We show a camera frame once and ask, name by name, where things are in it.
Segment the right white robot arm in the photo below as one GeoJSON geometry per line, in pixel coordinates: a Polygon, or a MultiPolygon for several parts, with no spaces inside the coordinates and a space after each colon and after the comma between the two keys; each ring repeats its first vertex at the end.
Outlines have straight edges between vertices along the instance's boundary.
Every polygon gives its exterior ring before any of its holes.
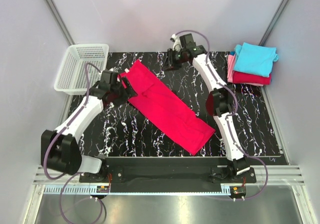
{"type": "Polygon", "coordinates": [[[196,31],[181,31],[171,36],[173,47],[167,50],[164,70],[178,70],[182,64],[189,62],[202,77],[208,89],[205,106],[208,114],[214,118],[218,125],[226,150],[225,156],[228,160],[225,170],[221,174],[212,174],[212,177],[219,180],[229,178],[233,182],[238,182],[250,169],[233,123],[233,116],[238,109],[238,101],[231,85],[228,85],[220,77],[211,64],[208,48],[197,45],[193,39],[193,33],[203,36],[196,31]]]}

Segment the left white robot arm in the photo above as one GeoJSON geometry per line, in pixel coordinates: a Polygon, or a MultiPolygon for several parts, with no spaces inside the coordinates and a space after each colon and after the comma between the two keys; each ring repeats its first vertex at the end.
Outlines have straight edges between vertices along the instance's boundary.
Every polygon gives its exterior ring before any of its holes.
{"type": "Polygon", "coordinates": [[[85,96],[76,110],[55,130],[45,130],[40,139],[41,165],[45,176],[54,180],[48,171],[61,175],[90,173],[98,182],[104,181],[108,170],[100,157],[82,155],[79,140],[91,122],[112,103],[115,106],[126,103],[137,96],[126,77],[114,71],[102,71],[100,80],[87,86],[85,96]]]}

